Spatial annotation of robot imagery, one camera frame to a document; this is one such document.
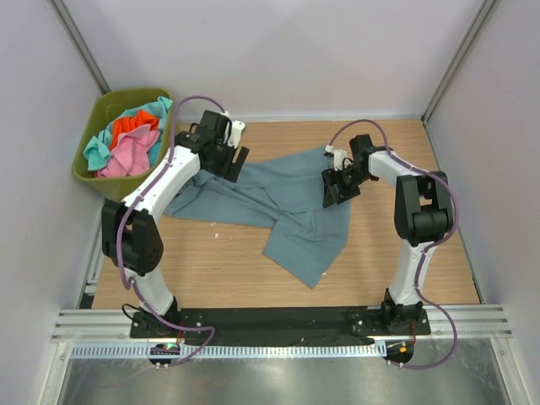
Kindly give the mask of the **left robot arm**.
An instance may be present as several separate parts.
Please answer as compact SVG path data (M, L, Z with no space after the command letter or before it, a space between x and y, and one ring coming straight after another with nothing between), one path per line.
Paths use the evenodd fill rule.
M162 338L184 331L176 297L159 264L164 253L158 222L176 193L199 171L237 181L249 154L241 146L242 121L225 112L204 111L189 130L174 132L170 147L148 178L120 202L101 211L102 251L117 266L124 289L139 299L139 312Z

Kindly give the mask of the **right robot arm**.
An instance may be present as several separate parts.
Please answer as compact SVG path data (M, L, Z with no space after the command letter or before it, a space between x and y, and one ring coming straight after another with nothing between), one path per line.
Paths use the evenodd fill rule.
M376 147L368 134L354 137L349 147L352 156L331 144L325 147L332 163L321 173L322 206L328 208L357 197L366 181L383 180L393 187L394 227L402 249L395 277L374 320L386 333L407 333L421 321L421 292L432 251L455 230L447 176L442 171L420 169L392 149Z

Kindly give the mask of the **blue-grey t shirt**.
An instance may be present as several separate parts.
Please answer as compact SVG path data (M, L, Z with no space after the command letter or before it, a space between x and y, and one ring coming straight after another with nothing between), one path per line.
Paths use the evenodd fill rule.
M263 253L313 289L347 244L350 205L324 208L323 147L261 163L246 163L230 182L199 171L173 197L165 214L271 231Z

